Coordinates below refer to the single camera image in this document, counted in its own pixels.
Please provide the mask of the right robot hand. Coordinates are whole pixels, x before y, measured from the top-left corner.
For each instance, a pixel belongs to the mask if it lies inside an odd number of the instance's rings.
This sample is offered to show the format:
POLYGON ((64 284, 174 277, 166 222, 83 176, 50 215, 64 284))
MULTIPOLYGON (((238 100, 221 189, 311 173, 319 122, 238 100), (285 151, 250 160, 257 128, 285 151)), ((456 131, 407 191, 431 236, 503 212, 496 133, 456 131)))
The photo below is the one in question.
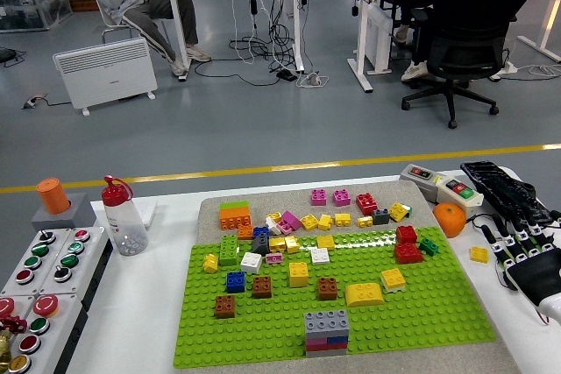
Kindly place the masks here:
POLYGON ((502 269, 506 286, 521 292, 546 318, 560 320, 560 249, 547 237, 528 208, 523 217, 508 212, 513 233, 498 214, 492 218, 500 237, 483 224, 481 232, 502 269))

